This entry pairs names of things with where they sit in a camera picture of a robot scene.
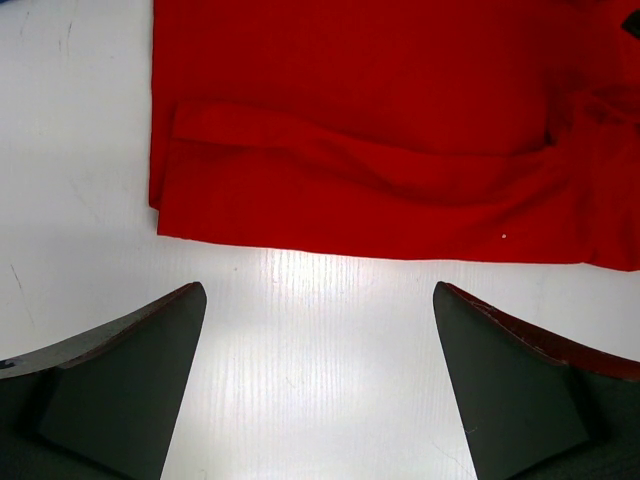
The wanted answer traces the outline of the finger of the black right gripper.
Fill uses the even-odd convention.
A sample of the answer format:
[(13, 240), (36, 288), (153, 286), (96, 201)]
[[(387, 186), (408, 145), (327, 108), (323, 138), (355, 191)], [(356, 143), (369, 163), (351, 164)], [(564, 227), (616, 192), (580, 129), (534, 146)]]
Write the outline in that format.
[(630, 13), (622, 22), (621, 28), (632, 36), (640, 36), (640, 10)]

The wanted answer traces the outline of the red t shirt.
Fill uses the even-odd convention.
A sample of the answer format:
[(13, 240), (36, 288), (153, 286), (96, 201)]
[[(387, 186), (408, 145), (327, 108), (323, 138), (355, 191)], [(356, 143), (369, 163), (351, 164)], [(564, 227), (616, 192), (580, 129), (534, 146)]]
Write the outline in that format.
[(639, 267), (635, 1), (157, 1), (161, 235)]

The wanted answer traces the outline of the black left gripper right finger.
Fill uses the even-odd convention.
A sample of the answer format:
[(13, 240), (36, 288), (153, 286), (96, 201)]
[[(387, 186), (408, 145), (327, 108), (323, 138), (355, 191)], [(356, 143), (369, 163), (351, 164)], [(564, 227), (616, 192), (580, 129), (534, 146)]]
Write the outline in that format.
[(478, 478), (638, 478), (638, 362), (450, 283), (437, 283), (433, 307)]

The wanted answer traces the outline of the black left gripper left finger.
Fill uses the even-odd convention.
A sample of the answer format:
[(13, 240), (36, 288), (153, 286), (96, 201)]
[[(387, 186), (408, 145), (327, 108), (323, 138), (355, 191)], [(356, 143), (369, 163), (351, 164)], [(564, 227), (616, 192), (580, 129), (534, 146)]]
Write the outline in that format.
[(2, 478), (160, 478), (206, 304), (192, 282), (2, 360)]

